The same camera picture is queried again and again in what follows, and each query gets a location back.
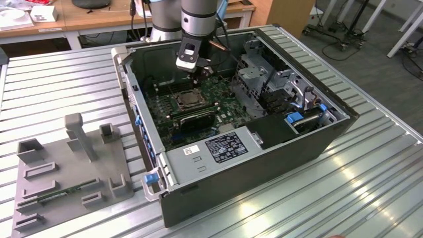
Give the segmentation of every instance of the cpu socket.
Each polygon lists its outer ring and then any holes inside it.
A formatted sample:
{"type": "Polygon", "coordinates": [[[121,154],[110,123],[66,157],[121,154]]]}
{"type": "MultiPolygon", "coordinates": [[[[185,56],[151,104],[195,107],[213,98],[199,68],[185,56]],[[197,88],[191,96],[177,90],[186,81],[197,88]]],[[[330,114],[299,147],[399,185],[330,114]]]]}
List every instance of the cpu socket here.
{"type": "Polygon", "coordinates": [[[202,107],[206,104],[206,100],[198,89],[187,90],[175,94],[175,99],[181,110],[202,107]]]}

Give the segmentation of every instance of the power supply label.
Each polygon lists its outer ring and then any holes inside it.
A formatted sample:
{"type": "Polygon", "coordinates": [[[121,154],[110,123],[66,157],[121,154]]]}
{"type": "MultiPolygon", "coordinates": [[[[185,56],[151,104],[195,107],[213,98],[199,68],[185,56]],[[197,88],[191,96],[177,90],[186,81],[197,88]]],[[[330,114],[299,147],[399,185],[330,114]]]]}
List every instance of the power supply label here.
{"type": "Polygon", "coordinates": [[[235,132],[206,141],[214,160],[222,163],[249,152],[235,132]]]}

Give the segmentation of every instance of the white box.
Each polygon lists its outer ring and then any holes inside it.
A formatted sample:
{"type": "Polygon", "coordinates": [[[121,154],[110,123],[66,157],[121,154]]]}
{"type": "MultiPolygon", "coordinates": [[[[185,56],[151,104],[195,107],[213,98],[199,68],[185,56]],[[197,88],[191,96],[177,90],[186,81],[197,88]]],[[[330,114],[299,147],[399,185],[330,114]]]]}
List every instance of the white box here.
{"type": "Polygon", "coordinates": [[[14,30],[25,27],[34,26],[30,14],[15,20],[5,20],[0,17],[0,31],[14,30]]]}
{"type": "Polygon", "coordinates": [[[58,20],[58,11],[55,6],[34,6],[31,18],[35,22],[53,22],[58,20]]]}
{"type": "Polygon", "coordinates": [[[313,7],[311,12],[310,12],[310,18],[309,18],[309,22],[307,25],[314,25],[318,26],[319,24],[319,18],[323,18],[323,11],[321,9],[318,9],[317,7],[313,7]]]}

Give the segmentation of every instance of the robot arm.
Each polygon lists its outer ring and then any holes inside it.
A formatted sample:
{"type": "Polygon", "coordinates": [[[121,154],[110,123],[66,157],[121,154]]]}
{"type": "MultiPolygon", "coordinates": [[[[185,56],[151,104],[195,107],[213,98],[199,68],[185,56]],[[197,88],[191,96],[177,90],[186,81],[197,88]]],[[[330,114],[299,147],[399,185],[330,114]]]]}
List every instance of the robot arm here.
{"type": "Polygon", "coordinates": [[[210,41],[217,29],[217,13],[223,18],[229,0],[150,0],[153,13],[151,41],[181,39],[177,66],[197,78],[199,67],[209,64],[210,41]]]}
{"type": "Polygon", "coordinates": [[[218,0],[182,0],[182,45],[177,66],[195,73],[207,66],[210,40],[215,33],[218,0]]]}

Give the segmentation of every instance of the green circuit board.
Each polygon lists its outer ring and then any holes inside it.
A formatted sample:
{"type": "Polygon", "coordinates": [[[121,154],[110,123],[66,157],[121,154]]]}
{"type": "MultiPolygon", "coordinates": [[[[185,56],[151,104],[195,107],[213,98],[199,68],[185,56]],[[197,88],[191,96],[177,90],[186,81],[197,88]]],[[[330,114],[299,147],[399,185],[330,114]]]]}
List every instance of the green circuit board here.
{"type": "Polygon", "coordinates": [[[170,151],[211,136],[223,133],[225,129],[238,128],[251,120],[230,87],[230,79],[213,77],[202,82],[201,87],[166,95],[151,95],[146,99],[162,142],[170,151]],[[213,126],[181,132],[181,121],[201,114],[214,115],[213,126]]]}

